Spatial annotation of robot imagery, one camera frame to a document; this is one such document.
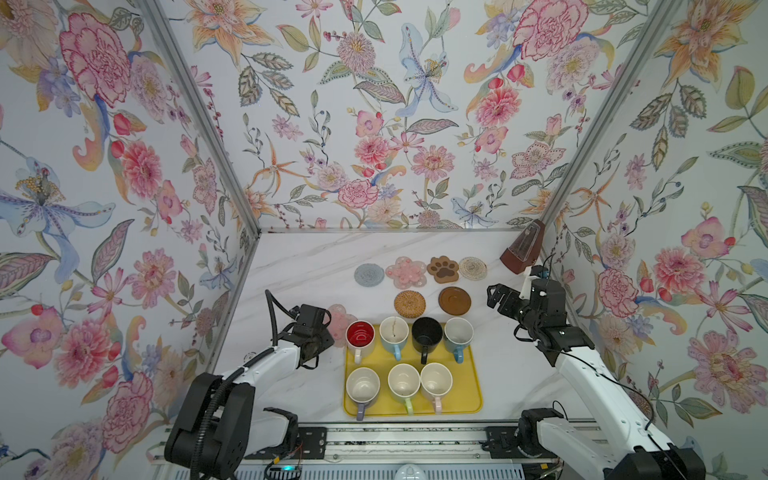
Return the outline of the pink flower coaster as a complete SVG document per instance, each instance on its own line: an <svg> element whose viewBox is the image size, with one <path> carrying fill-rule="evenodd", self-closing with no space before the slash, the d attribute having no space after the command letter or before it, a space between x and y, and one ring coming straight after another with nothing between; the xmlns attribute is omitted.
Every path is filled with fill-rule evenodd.
<svg viewBox="0 0 768 480"><path fill-rule="evenodd" d="M399 257L393 265L384 269L385 275L393 281L399 290L420 288L426 285L426 264L409 257Z"/></svg>
<svg viewBox="0 0 768 480"><path fill-rule="evenodd" d="M337 348L346 347L346 330L348 326L358 321L358 318L349 314L346 308L341 304L333 304L328 308L330 312L330 325L328 330L334 339L334 346Z"/></svg>

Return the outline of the grey woven coaster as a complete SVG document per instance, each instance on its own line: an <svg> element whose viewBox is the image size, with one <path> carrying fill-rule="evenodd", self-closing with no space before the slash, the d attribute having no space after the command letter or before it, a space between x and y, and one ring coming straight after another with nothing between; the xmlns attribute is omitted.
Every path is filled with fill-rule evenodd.
<svg viewBox="0 0 768 480"><path fill-rule="evenodd" d="M355 282L363 287L371 288L379 285L385 278L382 267L373 263L359 265L354 271Z"/></svg>

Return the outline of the colourful embroidered coaster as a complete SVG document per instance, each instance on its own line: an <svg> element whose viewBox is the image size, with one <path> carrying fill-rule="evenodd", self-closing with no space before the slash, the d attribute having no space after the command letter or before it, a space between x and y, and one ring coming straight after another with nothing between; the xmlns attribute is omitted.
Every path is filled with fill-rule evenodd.
<svg viewBox="0 0 768 480"><path fill-rule="evenodd" d="M477 257L465 257L459 262L459 273L470 281L481 281L487 277L487 265Z"/></svg>

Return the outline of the teal blue mug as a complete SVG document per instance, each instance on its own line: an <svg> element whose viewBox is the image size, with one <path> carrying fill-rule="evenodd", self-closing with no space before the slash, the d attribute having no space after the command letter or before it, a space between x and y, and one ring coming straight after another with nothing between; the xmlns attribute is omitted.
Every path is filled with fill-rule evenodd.
<svg viewBox="0 0 768 480"><path fill-rule="evenodd" d="M474 338L472 324L460 317L448 320L443 328L446 349L453 355L457 364L464 362L464 352Z"/></svg>

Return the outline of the brown wooden round coaster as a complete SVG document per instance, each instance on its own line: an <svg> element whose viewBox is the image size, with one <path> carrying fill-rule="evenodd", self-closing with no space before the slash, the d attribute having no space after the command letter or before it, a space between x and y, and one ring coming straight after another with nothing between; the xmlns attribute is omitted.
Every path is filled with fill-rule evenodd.
<svg viewBox="0 0 768 480"><path fill-rule="evenodd" d="M459 287L446 287L438 296L438 304L442 311L454 317L462 316L469 312L472 299L469 293Z"/></svg>

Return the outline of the rattan woven coaster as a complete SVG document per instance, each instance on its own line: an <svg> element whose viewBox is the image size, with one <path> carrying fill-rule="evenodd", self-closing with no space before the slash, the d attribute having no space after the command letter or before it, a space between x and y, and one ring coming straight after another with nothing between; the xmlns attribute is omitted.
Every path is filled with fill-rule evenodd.
<svg viewBox="0 0 768 480"><path fill-rule="evenodd" d="M419 292L406 290L395 297L394 308L403 318L417 319L426 311L426 300Z"/></svg>

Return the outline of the brown paw coaster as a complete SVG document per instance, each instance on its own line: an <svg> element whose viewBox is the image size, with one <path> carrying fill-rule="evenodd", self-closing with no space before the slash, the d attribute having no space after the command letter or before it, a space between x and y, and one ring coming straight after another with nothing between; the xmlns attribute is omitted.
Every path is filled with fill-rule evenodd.
<svg viewBox="0 0 768 480"><path fill-rule="evenodd" d="M460 279L459 263L445 255L432 257L427 265L427 273L438 284L454 283Z"/></svg>

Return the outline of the pink handle mug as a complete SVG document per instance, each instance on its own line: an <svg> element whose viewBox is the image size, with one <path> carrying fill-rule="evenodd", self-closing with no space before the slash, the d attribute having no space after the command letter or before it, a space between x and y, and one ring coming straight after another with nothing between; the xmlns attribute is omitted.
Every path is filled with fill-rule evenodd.
<svg viewBox="0 0 768 480"><path fill-rule="evenodd" d="M453 387L451 371L441 363L428 363L421 370L420 380L423 396L430 402L437 415L442 414L445 397Z"/></svg>

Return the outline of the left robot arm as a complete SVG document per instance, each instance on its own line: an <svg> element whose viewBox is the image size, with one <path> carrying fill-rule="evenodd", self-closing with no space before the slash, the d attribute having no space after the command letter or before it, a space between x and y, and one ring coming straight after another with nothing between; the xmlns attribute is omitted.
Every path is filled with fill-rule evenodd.
<svg viewBox="0 0 768 480"><path fill-rule="evenodd" d="M295 371L319 365L321 353L335 343L332 315L304 304L284 310L292 322L278 329L276 308L269 306L269 347L229 373L202 373L189 387L163 459L186 468L191 479L235 479L249 455L264 452L276 464L303 446L296 414L277 407L258 411L256 401Z"/></svg>

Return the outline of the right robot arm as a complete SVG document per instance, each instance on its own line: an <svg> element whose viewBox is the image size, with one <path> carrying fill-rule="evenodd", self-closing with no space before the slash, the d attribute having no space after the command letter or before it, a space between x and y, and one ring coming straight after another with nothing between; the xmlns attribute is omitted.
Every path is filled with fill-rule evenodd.
<svg viewBox="0 0 768 480"><path fill-rule="evenodd" d="M581 433L553 408L528 409L517 422L513 446L527 458L553 456L584 479L703 479L706 467L692 448L683 448L635 404L636 390L614 379L591 338L567 318L566 292L542 266L526 275L524 289L495 284L487 304L516 321L563 376L598 424L606 442Z"/></svg>

